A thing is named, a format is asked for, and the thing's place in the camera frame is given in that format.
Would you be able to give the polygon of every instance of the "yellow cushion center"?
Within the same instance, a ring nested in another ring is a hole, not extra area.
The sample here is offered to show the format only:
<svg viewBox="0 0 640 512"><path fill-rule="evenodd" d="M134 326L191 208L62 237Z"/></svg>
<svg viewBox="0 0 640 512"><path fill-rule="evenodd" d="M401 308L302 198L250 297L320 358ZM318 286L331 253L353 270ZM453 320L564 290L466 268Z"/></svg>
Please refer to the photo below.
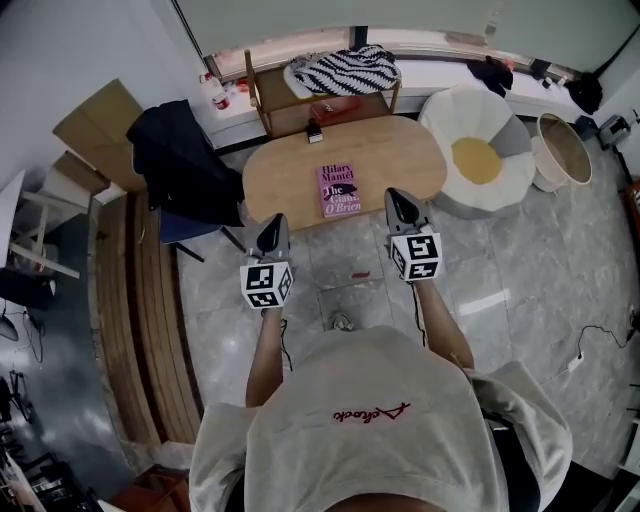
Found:
<svg viewBox="0 0 640 512"><path fill-rule="evenodd" d="M451 150L460 174L476 185L489 183L500 174L500 157L481 139L462 137L451 145Z"/></svg>

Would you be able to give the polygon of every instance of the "blue chair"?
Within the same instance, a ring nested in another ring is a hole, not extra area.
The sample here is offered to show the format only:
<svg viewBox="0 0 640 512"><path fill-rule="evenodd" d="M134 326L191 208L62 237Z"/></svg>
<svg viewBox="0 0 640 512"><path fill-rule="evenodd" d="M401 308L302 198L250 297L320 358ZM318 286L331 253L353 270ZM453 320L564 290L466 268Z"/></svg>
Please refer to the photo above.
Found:
<svg viewBox="0 0 640 512"><path fill-rule="evenodd" d="M198 220L189 219L170 213L160 208L160 229L159 238L163 244L173 245L176 249L191 256L192 258L204 263L204 258L182 245L183 240L189 240L197 236L206 235L220 230L229 241L235 245L241 252L246 252L240 241L225 227L218 224L207 224Z"/></svg>

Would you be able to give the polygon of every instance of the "pink book cover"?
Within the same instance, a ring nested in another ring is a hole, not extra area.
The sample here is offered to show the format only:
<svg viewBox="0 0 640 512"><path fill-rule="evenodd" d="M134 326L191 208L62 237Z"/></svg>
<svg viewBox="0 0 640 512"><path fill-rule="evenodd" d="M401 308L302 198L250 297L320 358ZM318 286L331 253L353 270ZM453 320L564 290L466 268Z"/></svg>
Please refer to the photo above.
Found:
<svg viewBox="0 0 640 512"><path fill-rule="evenodd" d="M352 215L360 211L360 196L350 165L323 165L316 169L316 173L324 217Z"/></svg>

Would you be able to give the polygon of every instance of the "black and white striped cloth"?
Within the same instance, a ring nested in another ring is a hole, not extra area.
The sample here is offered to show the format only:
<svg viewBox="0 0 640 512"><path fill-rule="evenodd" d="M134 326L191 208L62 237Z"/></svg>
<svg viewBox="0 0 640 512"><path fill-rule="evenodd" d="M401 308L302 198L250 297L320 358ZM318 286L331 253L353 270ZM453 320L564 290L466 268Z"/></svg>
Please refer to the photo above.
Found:
<svg viewBox="0 0 640 512"><path fill-rule="evenodd" d="M314 94L354 96L386 91L400 78L395 57L379 45L357 51L340 50L293 71L296 80Z"/></svg>

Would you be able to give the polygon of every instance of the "red logo print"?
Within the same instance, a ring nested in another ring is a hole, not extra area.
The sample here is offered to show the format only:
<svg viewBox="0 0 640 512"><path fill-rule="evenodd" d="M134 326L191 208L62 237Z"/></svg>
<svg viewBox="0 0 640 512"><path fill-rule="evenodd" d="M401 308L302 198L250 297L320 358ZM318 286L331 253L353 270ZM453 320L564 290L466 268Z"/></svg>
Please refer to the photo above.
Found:
<svg viewBox="0 0 640 512"><path fill-rule="evenodd" d="M375 411L337 412L333 415L333 419L338 420L340 423L342 423L344 420L348 418L358 418L358 419L362 419L363 423L371 423L371 420L375 420L376 418L379 418L382 415L395 421L395 419L398 416L400 416L404 412L404 410L409 406L411 406L411 404L405 404L404 402L402 402L395 409L388 409L386 411L383 409L380 409L379 407L376 407Z"/></svg>

